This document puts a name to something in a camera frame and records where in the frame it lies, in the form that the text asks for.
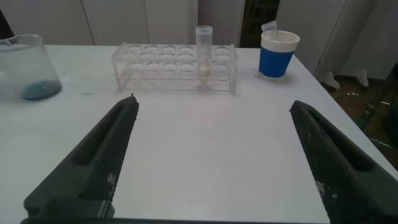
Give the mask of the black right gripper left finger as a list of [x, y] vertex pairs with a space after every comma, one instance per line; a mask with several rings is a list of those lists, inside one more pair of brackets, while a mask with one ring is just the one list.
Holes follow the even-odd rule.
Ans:
[[117, 102], [27, 196], [28, 216], [37, 217], [46, 209], [71, 212], [85, 205], [110, 204], [138, 111], [133, 95]]

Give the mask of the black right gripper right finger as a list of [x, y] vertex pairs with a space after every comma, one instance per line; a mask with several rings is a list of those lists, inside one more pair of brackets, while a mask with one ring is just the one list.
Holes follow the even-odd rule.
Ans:
[[397, 179], [312, 106], [290, 108], [331, 223], [397, 223]]

